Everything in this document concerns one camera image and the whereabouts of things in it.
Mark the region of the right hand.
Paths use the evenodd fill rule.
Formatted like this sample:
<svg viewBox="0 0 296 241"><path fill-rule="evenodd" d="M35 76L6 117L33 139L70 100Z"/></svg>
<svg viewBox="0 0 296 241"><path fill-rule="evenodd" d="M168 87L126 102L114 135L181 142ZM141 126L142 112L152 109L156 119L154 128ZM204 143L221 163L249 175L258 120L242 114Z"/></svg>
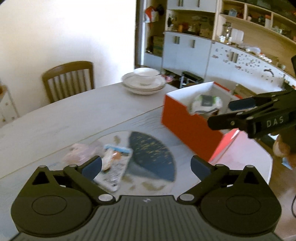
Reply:
<svg viewBox="0 0 296 241"><path fill-rule="evenodd" d="M282 164L290 170L295 169L295 152L291 150L291 147L286 144L281 135L278 135L273 144L273 153L282 158Z"/></svg>

